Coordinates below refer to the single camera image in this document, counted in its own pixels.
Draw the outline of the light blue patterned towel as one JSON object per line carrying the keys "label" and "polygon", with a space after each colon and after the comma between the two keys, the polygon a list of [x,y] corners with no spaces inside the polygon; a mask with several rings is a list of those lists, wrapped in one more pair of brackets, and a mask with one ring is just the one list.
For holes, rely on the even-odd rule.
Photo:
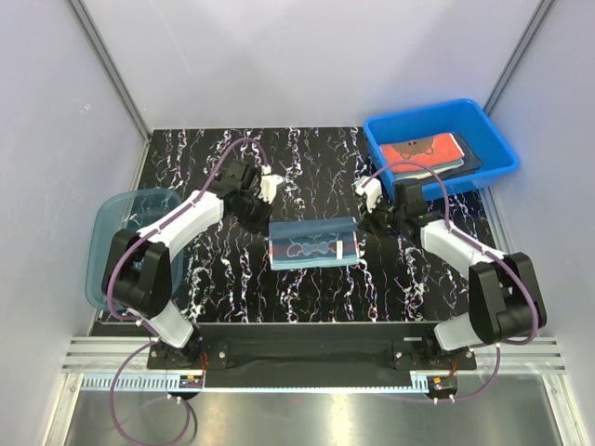
{"label": "light blue patterned towel", "polygon": [[272,270],[357,265],[360,255],[353,217],[272,222],[269,257]]}

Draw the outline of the yellow towel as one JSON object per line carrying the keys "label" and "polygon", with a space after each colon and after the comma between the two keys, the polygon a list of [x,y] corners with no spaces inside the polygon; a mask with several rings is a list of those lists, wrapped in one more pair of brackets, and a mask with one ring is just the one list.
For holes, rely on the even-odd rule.
{"label": "yellow towel", "polygon": [[[445,164],[436,164],[432,166],[430,169],[433,170],[436,174],[441,174],[443,172],[448,172],[464,165],[463,160],[453,161],[451,163]],[[431,176],[431,173],[428,172],[426,169],[419,167],[417,165],[412,164],[403,164],[393,166],[391,169],[394,178],[396,180],[405,180],[405,179],[425,179]]]}

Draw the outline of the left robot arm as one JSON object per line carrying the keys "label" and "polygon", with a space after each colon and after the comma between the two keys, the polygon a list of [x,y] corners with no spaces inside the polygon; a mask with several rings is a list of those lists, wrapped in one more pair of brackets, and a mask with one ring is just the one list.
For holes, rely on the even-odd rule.
{"label": "left robot arm", "polygon": [[233,161],[161,219],[140,230],[117,231],[101,284],[110,312],[124,308],[127,318],[146,328],[176,365],[192,367],[200,359],[201,336],[173,301],[171,263],[227,217],[252,234],[267,234],[283,183],[268,165]]}

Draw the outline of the dark grey-blue towel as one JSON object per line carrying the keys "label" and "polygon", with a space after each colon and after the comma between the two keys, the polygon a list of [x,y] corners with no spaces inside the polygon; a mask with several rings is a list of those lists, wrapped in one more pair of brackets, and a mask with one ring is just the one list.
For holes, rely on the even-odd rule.
{"label": "dark grey-blue towel", "polygon": [[441,177],[441,179],[465,176],[468,173],[474,173],[483,164],[482,161],[477,157],[477,155],[470,148],[469,144],[460,135],[458,135],[458,134],[453,134],[453,135],[465,154],[464,165],[457,169],[438,174]]}

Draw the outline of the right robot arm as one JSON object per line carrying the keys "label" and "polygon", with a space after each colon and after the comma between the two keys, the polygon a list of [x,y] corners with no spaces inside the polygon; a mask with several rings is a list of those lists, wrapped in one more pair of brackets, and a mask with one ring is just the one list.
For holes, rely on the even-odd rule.
{"label": "right robot arm", "polygon": [[439,257],[468,282],[469,309],[438,323],[422,345],[422,357],[443,368],[457,353],[480,345],[532,342],[548,315],[531,258],[506,254],[460,230],[443,212],[431,212],[417,185],[400,185],[396,203],[383,197],[379,180],[364,177],[355,186],[362,200],[361,230],[378,238],[401,235]]}

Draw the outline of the brown towel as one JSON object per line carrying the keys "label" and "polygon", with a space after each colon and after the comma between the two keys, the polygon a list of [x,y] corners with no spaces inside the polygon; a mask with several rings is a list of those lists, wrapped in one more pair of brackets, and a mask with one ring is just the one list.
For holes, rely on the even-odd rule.
{"label": "brown towel", "polygon": [[436,164],[463,160],[465,154],[452,133],[383,144],[381,152],[388,164],[412,161],[432,167]]}

